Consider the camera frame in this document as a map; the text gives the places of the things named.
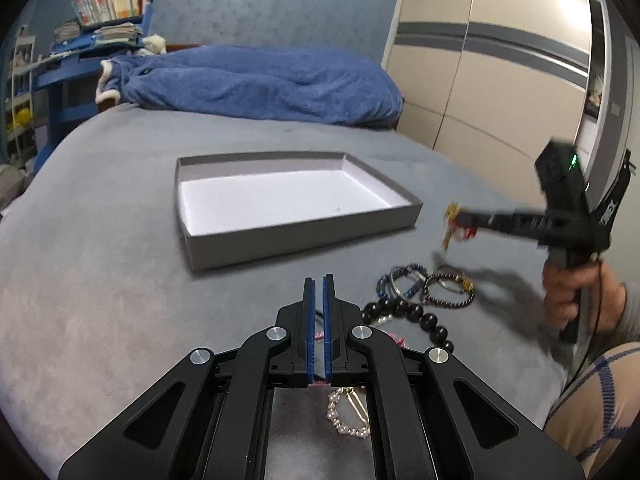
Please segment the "plaid beige sleeve forearm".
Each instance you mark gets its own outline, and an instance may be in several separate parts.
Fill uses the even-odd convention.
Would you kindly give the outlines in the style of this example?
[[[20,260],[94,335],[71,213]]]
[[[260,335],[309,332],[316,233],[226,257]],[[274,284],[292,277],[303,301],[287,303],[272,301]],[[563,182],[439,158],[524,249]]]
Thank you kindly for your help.
[[[612,344],[552,408],[544,432],[592,478],[611,458],[639,413],[639,287],[628,285]]]

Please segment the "right hand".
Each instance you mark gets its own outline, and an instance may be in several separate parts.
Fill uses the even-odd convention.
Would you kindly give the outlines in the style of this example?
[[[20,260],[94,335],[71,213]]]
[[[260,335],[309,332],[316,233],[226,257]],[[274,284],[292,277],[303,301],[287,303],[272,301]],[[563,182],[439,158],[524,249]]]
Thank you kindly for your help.
[[[576,294],[588,289],[600,311],[590,313],[591,333],[613,333],[626,307],[626,288],[605,262],[590,262],[573,269],[561,269],[550,259],[542,270],[544,316],[552,328],[564,328],[578,315]]]

